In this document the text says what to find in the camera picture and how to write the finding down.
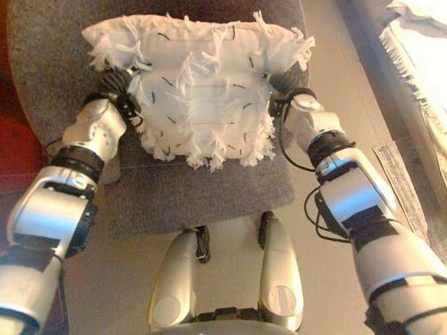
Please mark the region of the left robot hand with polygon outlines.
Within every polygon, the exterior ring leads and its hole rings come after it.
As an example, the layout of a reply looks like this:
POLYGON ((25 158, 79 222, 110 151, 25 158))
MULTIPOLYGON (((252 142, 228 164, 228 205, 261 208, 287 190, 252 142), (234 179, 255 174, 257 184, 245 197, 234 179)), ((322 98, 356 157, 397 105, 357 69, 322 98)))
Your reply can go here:
POLYGON ((100 86, 104 93, 116 97, 121 96, 127 94, 129 85, 138 75, 139 70, 134 67, 128 69, 111 67, 99 75, 100 86))

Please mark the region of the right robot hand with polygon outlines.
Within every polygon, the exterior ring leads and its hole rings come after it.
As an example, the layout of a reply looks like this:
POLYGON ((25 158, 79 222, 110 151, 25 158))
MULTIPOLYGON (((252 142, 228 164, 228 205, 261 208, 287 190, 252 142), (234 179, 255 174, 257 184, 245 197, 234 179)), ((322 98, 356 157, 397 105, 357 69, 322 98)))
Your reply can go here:
POLYGON ((286 71, 281 73, 264 73, 263 79, 277 92, 287 95, 295 89, 308 86, 308 73, 304 71, 286 71))

